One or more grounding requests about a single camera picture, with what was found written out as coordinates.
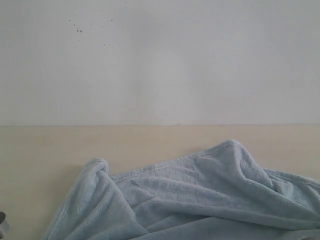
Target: fleece blanket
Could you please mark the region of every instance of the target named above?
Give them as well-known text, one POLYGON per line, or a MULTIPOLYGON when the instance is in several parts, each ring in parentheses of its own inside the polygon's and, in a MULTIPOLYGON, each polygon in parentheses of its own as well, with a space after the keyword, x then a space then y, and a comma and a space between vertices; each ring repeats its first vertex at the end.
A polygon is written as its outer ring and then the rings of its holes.
POLYGON ((235 140, 108 172, 86 164, 43 240, 320 239, 320 182, 263 169, 235 140))

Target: metal object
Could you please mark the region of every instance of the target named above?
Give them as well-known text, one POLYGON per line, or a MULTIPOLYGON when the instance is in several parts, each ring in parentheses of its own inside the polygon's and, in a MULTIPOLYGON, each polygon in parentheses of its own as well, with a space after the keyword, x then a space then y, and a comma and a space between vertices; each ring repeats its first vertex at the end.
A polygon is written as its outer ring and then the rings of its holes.
POLYGON ((0 211, 0 239, 3 239, 6 236, 9 228, 10 226, 6 221, 6 214, 3 211, 0 211))

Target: fabric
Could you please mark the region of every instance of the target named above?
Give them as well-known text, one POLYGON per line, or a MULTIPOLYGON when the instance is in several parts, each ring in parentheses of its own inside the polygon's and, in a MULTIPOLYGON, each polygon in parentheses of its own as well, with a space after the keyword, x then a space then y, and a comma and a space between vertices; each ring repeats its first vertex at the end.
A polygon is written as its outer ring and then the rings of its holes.
POLYGON ((235 140, 115 176, 108 170, 100 158, 84 167, 43 240, 320 236, 320 182, 262 169, 235 140))

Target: light blue blanket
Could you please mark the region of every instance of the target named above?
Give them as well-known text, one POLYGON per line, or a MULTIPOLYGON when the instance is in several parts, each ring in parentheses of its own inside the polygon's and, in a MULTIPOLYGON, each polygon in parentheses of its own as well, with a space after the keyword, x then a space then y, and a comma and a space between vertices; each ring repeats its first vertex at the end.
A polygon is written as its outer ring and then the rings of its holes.
POLYGON ((108 171, 100 158, 84 167, 43 240, 320 236, 320 182, 263 169, 235 140, 115 176, 108 171))

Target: white wall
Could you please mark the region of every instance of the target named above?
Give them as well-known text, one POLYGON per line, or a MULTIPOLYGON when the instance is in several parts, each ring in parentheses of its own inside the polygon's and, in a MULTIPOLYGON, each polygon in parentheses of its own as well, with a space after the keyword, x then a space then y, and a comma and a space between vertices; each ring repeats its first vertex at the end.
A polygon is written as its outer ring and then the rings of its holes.
POLYGON ((0 125, 320 124, 319 103, 319 0, 0 1, 0 125))

